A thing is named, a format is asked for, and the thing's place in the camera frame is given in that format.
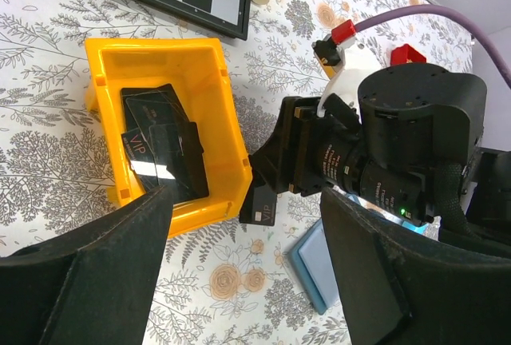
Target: white table surface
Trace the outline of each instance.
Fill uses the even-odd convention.
[[[271,0],[252,6],[248,40],[222,38],[249,152],[273,130],[287,95],[327,83],[311,43],[423,0]],[[0,255],[113,210],[99,122],[84,109],[84,38],[204,38],[211,31],[132,0],[0,0]],[[387,64],[404,42],[453,71],[471,69],[470,36],[434,16],[360,35]],[[316,315],[286,251],[319,218],[318,197],[282,195],[273,228],[224,221],[169,240],[144,344],[348,343],[340,304]]]

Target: leaf pattern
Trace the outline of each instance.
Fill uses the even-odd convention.
[[[345,19],[421,2],[271,0],[252,6],[241,42],[134,0],[2,0],[0,256],[115,208],[100,115],[84,106],[87,38],[219,38],[244,142],[254,153],[271,135],[283,97],[318,96],[327,84],[313,41]],[[472,69],[470,35],[436,16],[394,20],[358,42],[382,66],[393,48],[410,43],[449,70]],[[233,219],[169,239],[144,344],[350,343],[342,307],[317,316],[286,272],[287,251],[319,216],[318,195],[283,194],[275,227]]]

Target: purple cable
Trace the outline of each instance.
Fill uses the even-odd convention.
[[[388,22],[389,20],[394,20],[397,18],[402,18],[404,16],[417,14],[440,15],[443,16],[444,18],[452,20],[453,22],[456,22],[460,26],[463,26],[476,38],[476,40],[478,40],[481,43],[486,53],[488,53],[489,57],[492,59],[493,64],[495,64],[495,66],[497,67],[498,72],[501,74],[502,78],[505,81],[505,84],[507,84],[508,87],[511,89],[511,71],[509,70],[508,65],[505,63],[505,60],[502,57],[502,55],[498,52],[497,47],[488,38],[488,35],[486,35],[484,31],[481,28],[479,28],[477,24],[475,24],[465,15],[460,14],[456,10],[452,10],[450,8],[443,6],[435,6],[434,4],[407,6],[403,8],[397,8],[396,10],[390,10],[384,12],[383,14],[376,15],[372,18],[362,20],[361,22],[355,24],[355,30],[357,32],[361,32],[371,27],[377,26],[379,24]]]

